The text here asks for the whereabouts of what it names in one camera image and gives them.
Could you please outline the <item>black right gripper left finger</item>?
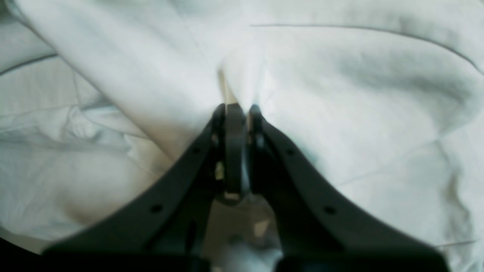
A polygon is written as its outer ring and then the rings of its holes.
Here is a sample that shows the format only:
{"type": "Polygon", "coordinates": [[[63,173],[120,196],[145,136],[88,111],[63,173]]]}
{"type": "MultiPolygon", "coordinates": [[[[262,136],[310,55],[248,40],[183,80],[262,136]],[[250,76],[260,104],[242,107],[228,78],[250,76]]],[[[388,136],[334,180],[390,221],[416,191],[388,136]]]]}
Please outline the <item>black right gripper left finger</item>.
{"type": "Polygon", "coordinates": [[[244,188],[246,117],[221,104],[202,133],[152,187],[113,215],[50,246],[45,257],[195,255],[201,250],[213,200],[244,188]]]}

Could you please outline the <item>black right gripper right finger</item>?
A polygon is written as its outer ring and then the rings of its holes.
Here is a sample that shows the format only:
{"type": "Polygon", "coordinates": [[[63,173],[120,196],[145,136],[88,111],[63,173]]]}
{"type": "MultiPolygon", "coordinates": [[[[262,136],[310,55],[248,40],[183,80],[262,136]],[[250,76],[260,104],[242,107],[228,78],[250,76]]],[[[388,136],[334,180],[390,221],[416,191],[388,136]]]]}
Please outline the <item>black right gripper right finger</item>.
{"type": "Polygon", "coordinates": [[[275,214],[283,261],[443,261],[339,193],[256,105],[250,136],[251,188],[275,214]]]}

